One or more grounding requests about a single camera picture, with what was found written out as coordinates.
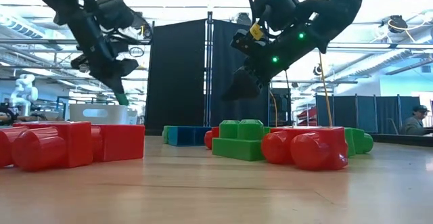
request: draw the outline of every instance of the black partition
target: black partition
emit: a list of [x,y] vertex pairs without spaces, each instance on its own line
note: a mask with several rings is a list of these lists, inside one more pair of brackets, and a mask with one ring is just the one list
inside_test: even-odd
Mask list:
[[378,132],[375,99],[374,96],[357,96],[358,128],[366,133]]
[[378,113],[378,133],[395,135],[400,131],[399,106],[397,96],[376,97]]
[[205,20],[154,29],[147,82],[147,134],[165,125],[203,126]]
[[223,102],[221,95],[230,86],[233,73],[244,63],[245,55],[232,48],[230,42],[239,29],[249,27],[214,20],[212,45],[212,85],[210,97],[210,125],[218,126],[222,120],[259,119],[264,125],[269,123],[269,90],[264,88],[256,99],[241,99],[236,102]]
[[419,101],[419,97],[410,97],[410,96],[400,96],[400,118],[399,118],[399,127],[405,122],[406,119],[413,116],[412,109],[414,106],[418,106],[421,104]]
[[[335,106],[334,96],[329,97],[329,108],[331,109],[332,124],[335,124]],[[326,97],[316,95],[316,109],[317,109],[317,125],[329,127],[329,117],[327,113]]]
[[334,97],[334,126],[357,128],[356,96]]

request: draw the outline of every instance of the table surface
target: table surface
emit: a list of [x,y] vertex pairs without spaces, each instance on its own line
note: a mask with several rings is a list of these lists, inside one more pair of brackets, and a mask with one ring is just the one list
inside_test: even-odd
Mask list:
[[0,170],[1,224],[433,223],[433,149],[375,144],[307,172],[146,137],[144,160]]

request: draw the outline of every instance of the white robot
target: white robot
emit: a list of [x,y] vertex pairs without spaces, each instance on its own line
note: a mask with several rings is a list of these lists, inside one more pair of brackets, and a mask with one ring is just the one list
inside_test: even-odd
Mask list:
[[34,80],[34,75],[22,74],[15,82],[15,90],[11,94],[11,103],[12,106],[24,106],[21,113],[22,116],[28,116],[30,114],[31,102],[38,99],[38,89],[33,87]]

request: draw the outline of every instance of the person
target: person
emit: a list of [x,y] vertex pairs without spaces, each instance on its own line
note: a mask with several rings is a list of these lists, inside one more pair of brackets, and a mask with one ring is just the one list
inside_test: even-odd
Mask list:
[[432,130],[424,128],[422,120],[427,116],[429,110],[426,106],[420,105],[413,108],[410,118],[406,119],[401,134],[403,135],[427,135],[432,133]]

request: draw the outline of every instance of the green toy block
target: green toy block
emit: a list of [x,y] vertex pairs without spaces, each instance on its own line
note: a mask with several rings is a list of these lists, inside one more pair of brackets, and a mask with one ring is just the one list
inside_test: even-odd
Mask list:
[[212,139],[212,153],[238,160],[264,160],[262,139],[265,131],[259,120],[225,120],[219,125],[219,138]]
[[356,154],[366,154],[373,149],[373,138],[361,129],[345,128],[344,134],[348,144],[348,156],[353,156],[353,149]]
[[242,120],[237,128],[237,139],[262,140],[263,123],[259,120]]
[[164,129],[162,130],[162,138],[164,140],[164,143],[168,143],[168,131],[173,126],[164,126]]
[[271,133],[271,127],[263,127],[263,133],[264,135]]
[[262,140],[214,138],[212,140],[212,153],[215,156],[238,160],[264,160],[261,145]]
[[351,128],[345,128],[344,129],[344,136],[346,137],[346,142],[347,142],[347,156],[348,157],[352,157],[354,155],[356,155],[356,151],[355,151],[355,143],[353,141],[353,133],[352,133],[352,129]]
[[373,149],[373,138],[370,134],[364,133],[364,139],[363,139],[363,152],[368,153]]
[[219,137],[223,139],[237,139],[238,120],[224,120],[219,125]]
[[355,145],[355,152],[357,154],[364,154],[364,130],[352,129],[353,144]]

